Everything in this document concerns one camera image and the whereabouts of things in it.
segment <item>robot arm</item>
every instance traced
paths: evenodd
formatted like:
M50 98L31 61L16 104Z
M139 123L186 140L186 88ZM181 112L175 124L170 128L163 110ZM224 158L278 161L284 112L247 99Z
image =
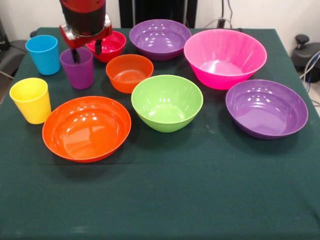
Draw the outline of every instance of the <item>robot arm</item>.
M112 25L106 14L106 0L60 0L66 23L60 25L65 43L79 62L77 48L95 42L95 52L101 53L102 39L112 33Z

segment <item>cup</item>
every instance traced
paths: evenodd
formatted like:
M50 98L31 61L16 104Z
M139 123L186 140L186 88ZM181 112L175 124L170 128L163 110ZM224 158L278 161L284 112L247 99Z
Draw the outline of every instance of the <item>cup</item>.
M80 62L75 63L70 49L63 51L60 61L65 74L75 89L87 89L94 84L94 61L93 54L85 47L77 48Z
M11 87L9 95L31 124L42 124L51 114L48 84L41 78L18 81Z
M58 40L54 36L32 37L26 42L25 48L42 75L53 75L60 70Z

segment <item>plastic bowl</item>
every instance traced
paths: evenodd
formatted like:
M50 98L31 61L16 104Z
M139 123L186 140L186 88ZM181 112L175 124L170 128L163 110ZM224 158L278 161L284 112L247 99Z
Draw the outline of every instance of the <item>plastic bowl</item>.
M144 56L125 54L112 59L105 71L115 89L131 94L138 83L151 77L154 65Z
M85 96L57 107L43 125L42 138L61 158L91 163L115 152L130 129L130 115L119 102Z
M111 59L119 56L125 48L127 39L125 35L118 31L112 31L111 35L102 39L101 54L96 54L95 43L92 41L86 44L86 47L93 53L93 55L101 62L108 63Z
M200 111L204 98L190 80L175 75L158 75L139 83L131 102L149 127L171 133L189 124Z
M139 52L156 61L167 61L180 55L190 37L191 32L186 26L168 19L143 21L129 34Z
M248 80L226 94L226 107L237 125L260 139L296 133L308 121L308 108L293 90L268 80Z
M185 43L184 55L200 82L219 90L247 80L267 61L267 51L258 40L230 29L193 35Z

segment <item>green bowl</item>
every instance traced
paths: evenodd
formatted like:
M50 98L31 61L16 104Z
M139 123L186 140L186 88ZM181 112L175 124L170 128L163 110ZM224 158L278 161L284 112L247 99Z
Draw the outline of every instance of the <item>green bowl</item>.
M182 129L200 111L204 97L190 80L175 75L158 75L140 82L131 102L149 127L163 133Z

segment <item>small orange bowl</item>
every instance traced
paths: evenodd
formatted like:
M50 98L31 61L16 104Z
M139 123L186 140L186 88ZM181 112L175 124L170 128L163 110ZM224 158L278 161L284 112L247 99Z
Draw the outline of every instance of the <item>small orange bowl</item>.
M115 89L131 94L138 83L151 77L154 65L144 56L125 54L112 59L106 65L105 72Z
M45 121L42 138L61 158L91 163L114 153L131 129L127 109L102 96L85 96L57 107Z

